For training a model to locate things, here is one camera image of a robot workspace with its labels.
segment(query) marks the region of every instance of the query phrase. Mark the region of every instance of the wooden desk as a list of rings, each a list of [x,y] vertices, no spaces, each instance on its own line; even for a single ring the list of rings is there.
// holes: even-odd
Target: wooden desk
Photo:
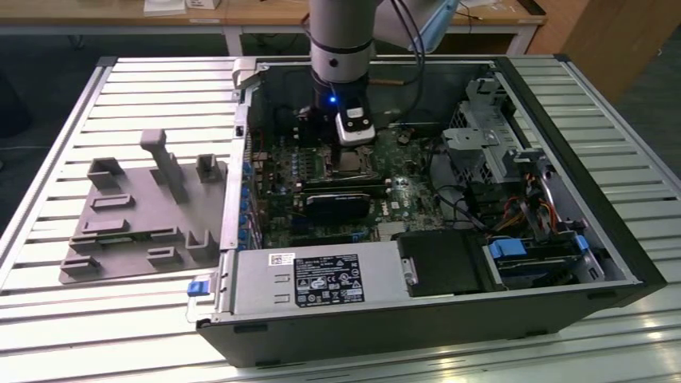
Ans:
[[[300,34],[300,20],[308,13],[310,0],[227,0],[226,38],[230,54],[244,54],[242,34]],[[531,15],[516,0],[502,0],[496,6],[479,6],[471,15],[483,20],[468,21],[458,14],[448,29],[450,34],[512,34],[508,54],[523,54],[531,44],[536,28],[547,17]]]
[[[0,0],[0,35],[224,34],[227,2],[216,10],[147,18],[144,0]]]
[[[224,24],[230,0],[216,10],[147,18],[144,0],[2,0],[0,24],[15,26],[190,26]]]
[[[223,34],[230,55],[243,56],[242,34],[300,34],[308,0],[223,0],[218,10],[146,18],[144,0],[0,0],[0,34]],[[508,53],[526,52],[546,17],[516,0],[471,9],[483,20],[458,15],[450,34],[514,35]]]

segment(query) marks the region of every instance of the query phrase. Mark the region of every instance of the power supply label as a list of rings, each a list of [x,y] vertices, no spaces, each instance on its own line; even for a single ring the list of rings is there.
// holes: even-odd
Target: power supply label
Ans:
[[[298,258],[294,276],[299,307],[364,302],[358,254]]]

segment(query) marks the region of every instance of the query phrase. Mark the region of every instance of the floor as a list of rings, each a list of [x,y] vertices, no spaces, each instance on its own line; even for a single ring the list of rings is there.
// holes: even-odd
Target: floor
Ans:
[[[50,146],[102,56],[170,57],[227,54],[220,36],[91,36],[74,50],[66,37],[0,37],[0,71],[34,116],[31,128],[0,139],[0,231],[13,218]],[[247,54],[307,54],[304,38],[244,37]],[[663,47],[616,108],[681,175],[681,29]]]

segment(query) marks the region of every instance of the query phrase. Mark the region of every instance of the green circuit board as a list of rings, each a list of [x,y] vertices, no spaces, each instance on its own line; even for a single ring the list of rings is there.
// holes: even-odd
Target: green circuit board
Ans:
[[[363,174],[390,180],[388,198],[372,199],[368,215],[342,223],[312,223],[302,211],[306,194],[298,191],[300,180],[332,180],[331,149],[300,148],[280,141],[262,168],[260,205],[267,211],[263,228],[264,247],[291,247],[312,239],[340,243],[375,242],[380,223],[404,223],[404,229],[444,227],[442,210],[423,174],[426,139],[399,141],[400,131],[386,129],[372,145],[356,148]]]

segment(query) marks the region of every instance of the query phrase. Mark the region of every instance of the gray robot arm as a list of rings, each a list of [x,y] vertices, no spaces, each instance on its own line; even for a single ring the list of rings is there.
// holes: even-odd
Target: gray robot arm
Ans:
[[[315,107],[334,117],[343,146],[366,144],[376,136],[367,100],[374,39],[419,51],[423,45],[423,53],[432,51],[458,3],[459,0],[310,0]],[[414,24],[403,24],[396,7],[403,15],[410,12]]]

